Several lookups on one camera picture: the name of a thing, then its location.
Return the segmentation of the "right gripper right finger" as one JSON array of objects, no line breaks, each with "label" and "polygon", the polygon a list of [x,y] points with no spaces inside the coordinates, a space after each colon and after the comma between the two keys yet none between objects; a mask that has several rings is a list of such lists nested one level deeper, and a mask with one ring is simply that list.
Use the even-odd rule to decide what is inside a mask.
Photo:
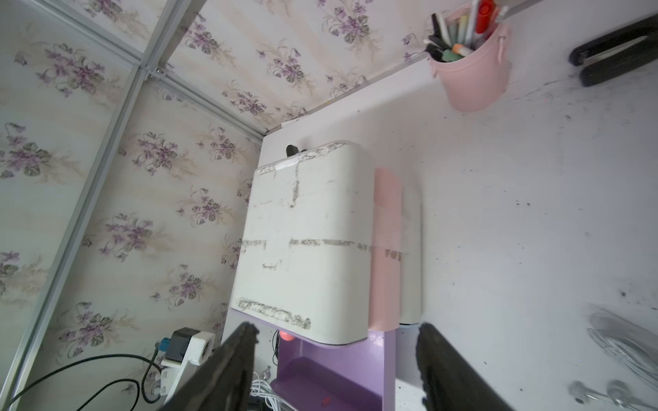
[{"label": "right gripper right finger", "polygon": [[509,410],[510,405],[430,323],[419,327],[416,363],[431,411]]}]

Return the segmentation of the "purple drawer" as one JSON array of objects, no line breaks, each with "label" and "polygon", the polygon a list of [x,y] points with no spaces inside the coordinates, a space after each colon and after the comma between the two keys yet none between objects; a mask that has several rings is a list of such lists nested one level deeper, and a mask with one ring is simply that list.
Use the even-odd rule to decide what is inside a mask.
[{"label": "purple drawer", "polygon": [[274,392],[296,410],[394,410],[396,332],[325,347],[279,341]]}]

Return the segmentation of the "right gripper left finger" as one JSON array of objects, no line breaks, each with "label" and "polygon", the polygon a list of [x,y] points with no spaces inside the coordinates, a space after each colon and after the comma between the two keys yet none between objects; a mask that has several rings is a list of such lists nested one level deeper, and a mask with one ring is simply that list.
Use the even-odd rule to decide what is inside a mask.
[{"label": "right gripper left finger", "polygon": [[255,364],[259,334],[255,325],[243,322],[163,410],[245,410]]}]

